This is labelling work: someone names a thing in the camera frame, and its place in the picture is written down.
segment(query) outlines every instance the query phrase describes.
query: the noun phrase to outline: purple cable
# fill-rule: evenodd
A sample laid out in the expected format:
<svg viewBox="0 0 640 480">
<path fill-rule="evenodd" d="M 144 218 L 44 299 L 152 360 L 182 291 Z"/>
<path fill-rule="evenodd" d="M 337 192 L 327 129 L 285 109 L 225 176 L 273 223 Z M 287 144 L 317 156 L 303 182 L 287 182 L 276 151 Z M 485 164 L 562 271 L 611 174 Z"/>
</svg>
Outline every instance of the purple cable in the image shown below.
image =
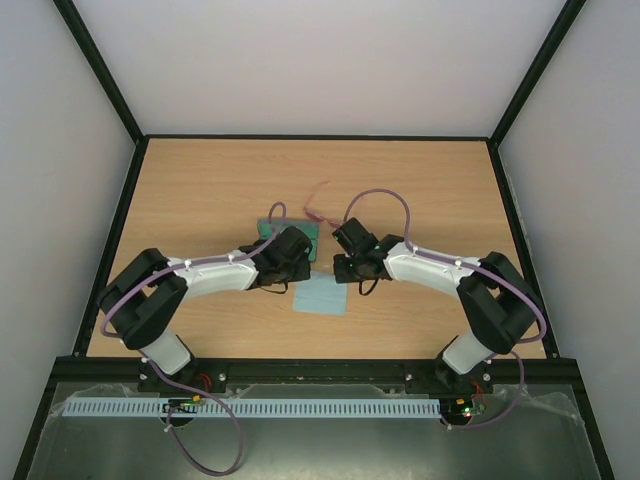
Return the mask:
<svg viewBox="0 0 640 480">
<path fill-rule="evenodd" d="M 405 220 L 405 224 L 404 224 L 404 243 L 405 243 L 405 245 L 407 246 L 407 248 L 409 250 L 413 251 L 419 257 L 428 258 L 430 260 L 435 260 L 435 261 L 438 261 L 438 262 L 446 263 L 448 265 L 456 266 L 456 259 L 448 258 L 448 257 L 442 256 L 442 255 L 438 255 L 436 253 L 432 253 L 432 252 L 425 252 L 424 250 L 418 249 L 417 246 L 415 246 L 415 245 L 413 245 L 411 243 L 411 241 L 409 240 L 409 226 L 411 224 L 411 211 L 409 209 L 409 204 L 407 204 L 406 200 L 404 198 L 402 198 L 398 193 L 394 192 L 393 190 L 389 190 L 387 188 L 372 188 L 371 190 L 365 190 L 364 192 L 360 192 L 358 195 L 356 195 L 353 198 L 353 200 L 351 200 L 351 203 L 347 207 L 347 211 L 344 214 L 344 221 L 345 222 L 349 218 L 349 213 L 351 212 L 351 209 L 356 204 L 356 202 L 358 200 L 360 200 L 362 197 L 364 197 L 365 195 L 369 195 L 371 193 L 386 193 L 388 195 L 391 195 L 392 197 L 397 198 L 400 201 L 400 203 L 404 207 L 404 212 L 405 212 L 405 216 L 406 216 L 406 220 Z M 537 342 L 538 340 L 542 339 L 547 334 L 547 322 L 546 322 L 546 320 L 544 318 L 544 315 L 542 314 L 542 312 L 540 311 L 538 306 L 529 297 L 527 297 L 524 293 L 522 293 L 520 290 L 518 290 L 516 287 L 511 285 L 509 282 L 507 282 L 503 278 L 497 276 L 496 274 L 490 272 L 489 270 L 487 270 L 485 268 L 478 267 L 476 265 L 473 265 L 473 264 L 467 263 L 467 262 L 461 262 L 460 266 L 462 266 L 464 268 L 468 268 L 469 270 L 473 270 L 474 272 L 478 272 L 479 274 L 484 275 L 487 278 L 490 278 L 491 280 L 493 280 L 497 284 L 502 285 L 504 288 L 506 288 L 511 293 L 513 293 L 516 297 L 518 297 L 520 300 L 522 300 L 522 302 L 524 302 L 524 304 L 527 305 L 531 309 L 531 311 L 533 312 L 533 314 L 536 316 L 536 318 L 538 320 L 538 327 L 540 329 L 540 332 L 538 333 L 538 335 L 535 335 L 533 337 L 521 338 L 518 341 L 518 343 Z"/>
<path fill-rule="evenodd" d="M 511 352 L 511 355 L 516 357 L 516 360 L 518 361 L 518 367 L 520 368 L 520 383 L 518 384 L 518 391 L 516 392 L 516 397 L 513 399 L 513 402 L 511 402 L 500 415 L 482 423 L 474 423 L 471 425 L 451 425 L 444 419 L 444 417 L 442 417 L 442 421 L 447 426 L 447 428 L 450 428 L 452 430 L 474 430 L 476 428 L 488 427 L 489 425 L 498 423 L 500 420 L 504 419 L 511 413 L 511 410 L 515 408 L 518 400 L 520 399 L 520 396 L 522 395 L 522 392 L 524 391 L 524 364 L 522 363 L 522 358 L 520 358 L 520 355 L 513 351 Z"/>
<path fill-rule="evenodd" d="M 204 390 L 200 390 L 199 388 L 194 388 L 188 385 L 183 385 L 181 383 L 174 382 L 173 380 L 165 376 L 165 374 L 162 372 L 160 367 L 158 367 L 158 365 L 156 365 L 156 363 L 153 360 L 148 359 L 148 362 L 149 362 L 149 365 L 151 365 L 151 368 L 153 368 L 153 370 L 156 372 L 156 375 L 158 375 L 160 380 L 162 380 L 167 385 L 170 385 L 175 388 L 180 388 L 181 390 L 186 390 L 187 392 L 192 392 L 198 395 L 202 395 L 203 397 L 206 397 L 206 398 L 210 398 L 211 400 L 216 402 L 218 405 L 220 405 L 224 409 L 224 411 L 229 414 L 229 418 L 231 418 L 231 420 L 233 421 L 233 425 L 236 427 L 236 431 L 238 432 L 238 453 L 236 454 L 236 458 L 233 461 L 233 465 L 231 465 L 227 470 L 223 472 L 219 472 L 217 470 L 211 470 L 210 468 L 205 467 L 200 462 L 198 462 L 195 458 L 193 458 L 193 456 L 187 451 L 186 447 L 182 443 L 182 440 L 180 440 L 180 438 L 178 437 L 178 434 L 175 432 L 175 430 L 171 426 L 171 415 L 174 413 L 174 409 L 170 409 L 169 412 L 167 413 L 166 424 L 168 428 L 167 431 L 171 434 L 173 439 L 176 441 L 176 444 L 178 445 L 178 448 L 182 452 L 182 455 L 184 455 L 187 461 L 196 470 L 204 473 L 205 475 L 209 475 L 211 477 L 224 477 L 225 475 L 230 475 L 231 473 L 235 472 L 240 466 L 240 461 L 242 460 L 242 454 L 244 453 L 244 443 L 245 443 L 244 432 L 242 431 L 242 427 L 240 426 L 238 417 L 234 415 L 233 411 L 229 408 L 227 404 L 225 404 L 222 400 L 220 400 L 216 396 L 211 395 L 209 392 L 205 392 Z"/>
<path fill-rule="evenodd" d="M 249 258 L 252 258 L 252 257 L 256 256 L 257 254 L 259 254 L 260 252 L 262 252 L 265 248 L 267 248 L 275 240 L 275 238 L 278 236 L 278 234 L 282 230 L 282 226 L 284 224 L 284 220 L 286 220 L 286 218 L 287 218 L 287 206 L 283 202 L 276 202 L 273 205 L 271 205 L 271 208 L 269 209 L 269 223 L 271 223 L 271 217 L 273 216 L 273 211 L 276 209 L 276 207 L 281 207 L 282 208 L 282 216 L 280 217 L 280 222 L 278 223 L 278 225 L 276 225 L 276 228 L 274 228 L 273 233 L 267 239 L 267 241 L 265 241 L 262 245 L 258 246 L 252 252 L 250 252 L 250 253 L 248 253 L 246 255 L 240 255 L 238 257 L 233 258 L 232 260 L 244 261 L 244 260 L 247 260 Z M 191 266 L 197 267 L 199 265 L 208 265 L 208 264 L 213 264 L 213 263 L 223 263 L 223 262 L 228 262 L 228 261 L 230 261 L 228 256 L 224 256 L 224 257 L 206 257 L 206 258 L 201 258 L 199 260 L 195 260 L 195 261 L 191 262 Z M 111 307 L 111 309 L 105 314 L 104 319 L 102 320 L 102 323 L 100 324 L 100 332 L 106 337 L 119 338 L 118 334 L 107 331 L 107 325 L 111 322 L 111 319 L 116 314 L 116 312 L 118 310 L 120 310 L 120 308 L 122 308 L 122 306 L 125 303 L 127 303 L 129 300 L 131 300 L 131 298 L 136 293 L 140 292 L 143 288 L 145 288 L 149 284 L 155 282 L 159 278 L 161 278 L 161 277 L 163 277 L 163 276 L 165 276 L 165 275 L 167 275 L 167 274 L 169 274 L 171 272 L 174 272 L 176 270 L 180 270 L 181 268 L 186 268 L 186 267 L 187 267 L 187 262 L 182 262 L 182 263 L 178 263 L 176 265 L 171 265 L 170 267 L 167 267 L 167 268 L 164 268 L 164 269 L 162 269 L 162 270 L 160 270 L 158 272 L 155 272 L 151 276 L 149 276 L 146 279 L 144 279 L 143 281 L 141 281 L 138 285 L 133 287 L 129 292 L 127 292 L 125 295 L 123 295 L 123 297 L 120 300 L 118 300 L 118 302 L 116 302 L 116 304 L 113 307 Z M 143 357 L 147 358 L 144 355 L 143 352 L 140 352 L 140 354 Z M 211 400 L 216 402 L 218 405 L 220 405 L 229 414 L 229 417 L 233 421 L 233 424 L 236 427 L 236 431 L 238 432 L 238 453 L 236 455 L 236 459 L 233 462 L 233 465 L 231 465 L 231 467 L 229 467 L 224 472 L 219 472 L 217 470 L 211 470 L 211 469 L 205 467 L 204 465 L 202 465 L 201 463 L 199 463 L 195 458 L 193 458 L 191 456 L 191 454 L 187 451 L 187 449 L 183 445 L 182 441 L 178 437 L 177 433 L 175 431 L 173 431 L 172 427 L 170 427 L 171 426 L 171 423 L 170 423 L 171 422 L 171 414 L 173 413 L 171 410 L 167 414 L 167 426 L 169 427 L 169 433 L 171 433 L 171 436 L 173 437 L 173 439 L 178 444 L 178 448 L 180 449 L 180 452 L 182 452 L 182 455 L 184 455 L 184 457 L 187 459 L 187 461 L 195 469 L 197 469 L 199 472 L 202 472 L 205 475 L 209 475 L 209 476 L 212 476 L 212 477 L 223 477 L 225 475 L 229 475 L 229 474 L 235 472 L 237 470 L 237 468 L 239 467 L 239 465 L 240 465 L 240 461 L 242 459 L 242 454 L 244 453 L 244 432 L 242 431 L 242 427 L 240 426 L 240 423 L 238 422 L 238 418 L 233 414 L 233 411 L 231 411 L 231 409 L 222 400 L 220 400 L 219 398 L 215 397 L 214 395 L 212 395 L 212 394 L 210 394 L 208 392 L 205 392 L 204 390 L 200 390 L 198 388 L 194 388 L 194 387 L 190 387 L 188 385 L 183 385 L 182 383 L 174 382 L 173 380 L 167 378 L 164 375 L 164 373 L 162 372 L 162 370 L 160 369 L 160 367 L 158 367 L 158 365 L 156 365 L 155 362 L 153 362 L 151 359 L 148 359 L 148 358 L 147 358 L 147 361 L 151 365 L 151 368 L 153 368 L 153 370 L 156 372 L 158 377 L 164 383 L 166 383 L 167 385 L 170 385 L 170 386 L 175 387 L 175 388 L 180 388 L 181 390 L 185 390 L 187 392 L 196 393 L 196 394 L 202 395 L 202 396 L 204 396 L 206 398 L 210 398 Z"/>
</svg>

